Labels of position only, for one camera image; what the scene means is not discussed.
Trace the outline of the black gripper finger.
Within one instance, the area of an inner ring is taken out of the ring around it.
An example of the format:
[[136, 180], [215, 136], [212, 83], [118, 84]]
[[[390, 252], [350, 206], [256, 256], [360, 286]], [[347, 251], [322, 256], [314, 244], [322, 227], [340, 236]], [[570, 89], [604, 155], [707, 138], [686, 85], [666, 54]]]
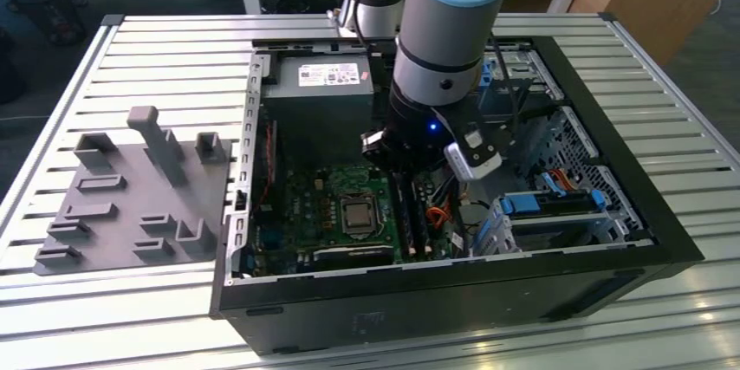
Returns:
[[362, 156], [368, 161], [384, 161], [387, 159], [383, 130], [362, 134]]

